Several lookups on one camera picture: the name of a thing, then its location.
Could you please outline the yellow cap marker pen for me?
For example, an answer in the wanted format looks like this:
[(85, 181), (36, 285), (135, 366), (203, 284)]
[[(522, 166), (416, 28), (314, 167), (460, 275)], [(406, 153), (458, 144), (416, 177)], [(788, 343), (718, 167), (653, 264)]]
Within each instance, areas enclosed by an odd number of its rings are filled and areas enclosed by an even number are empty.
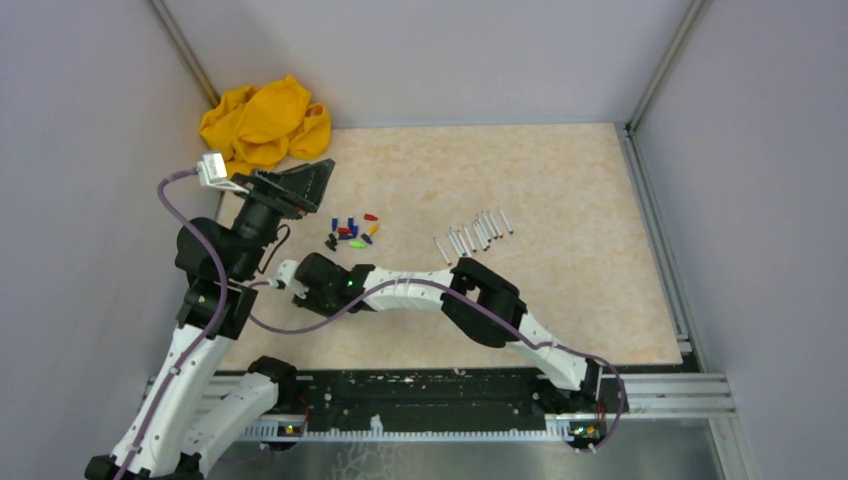
[(458, 236), (457, 236), (457, 234), (454, 230), (450, 230), (450, 236), (451, 236), (453, 244), (454, 244), (454, 246), (457, 250), (457, 254), (460, 257), (465, 257), (467, 255), (466, 250), (462, 246), (462, 244), (461, 244), (461, 242), (460, 242), (460, 240), (459, 240), (459, 238), (458, 238)]

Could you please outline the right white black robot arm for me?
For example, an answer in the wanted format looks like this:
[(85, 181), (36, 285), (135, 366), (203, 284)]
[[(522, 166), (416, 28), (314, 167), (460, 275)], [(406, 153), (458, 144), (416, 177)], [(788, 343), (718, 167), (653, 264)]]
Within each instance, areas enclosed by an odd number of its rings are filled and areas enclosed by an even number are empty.
[(515, 285), (472, 258), (437, 271), (400, 271), (373, 264), (345, 269), (312, 253), (282, 262), (274, 278), (292, 292), (296, 306), (326, 318), (361, 310), (440, 312), (473, 342), (530, 361), (563, 390), (572, 410), (588, 412), (602, 398), (598, 361), (560, 342)]

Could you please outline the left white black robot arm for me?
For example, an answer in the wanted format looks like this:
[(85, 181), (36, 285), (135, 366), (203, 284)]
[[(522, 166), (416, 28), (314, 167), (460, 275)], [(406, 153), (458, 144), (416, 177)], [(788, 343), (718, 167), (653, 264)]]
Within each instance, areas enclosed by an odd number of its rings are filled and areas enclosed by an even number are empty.
[(300, 399), (292, 365), (263, 357), (237, 391), (201, 419), (194, 412), (224, 357), (240, 337), (257, 298), (256, 278), (288, 239), (289, 225), (316, 212), (335, 169), (331, 159), (280, 172), (228, 174), (217, 151), (163, 179), (156, 193), (189, 177), (231, 192), (242, 206), (230, 226), (177, 215), (175, 265), (188, 286), (167, 355), (127, 432), (111, 452), (91, 458), (88, 479), (203, 479), (241, 431), (269, 409), (292, 411)]

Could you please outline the red cap marker pen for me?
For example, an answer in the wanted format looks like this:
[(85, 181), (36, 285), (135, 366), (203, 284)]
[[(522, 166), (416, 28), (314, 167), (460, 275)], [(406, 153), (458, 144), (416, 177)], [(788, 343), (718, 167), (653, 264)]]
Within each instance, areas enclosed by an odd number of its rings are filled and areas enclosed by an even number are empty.
[(496, 221), (494, 215), (492, 214), (492, 212), (487, 211), (486, 215), (488, 217), (488, 221), (489, 221), (491, 228), (493, 230), (494, 236), (497, 239), (503, 239), (504, 238), (503, 233), (501, 232), (501, 229), (500, 229), (499, 225), (497, 224), (497, 221)]

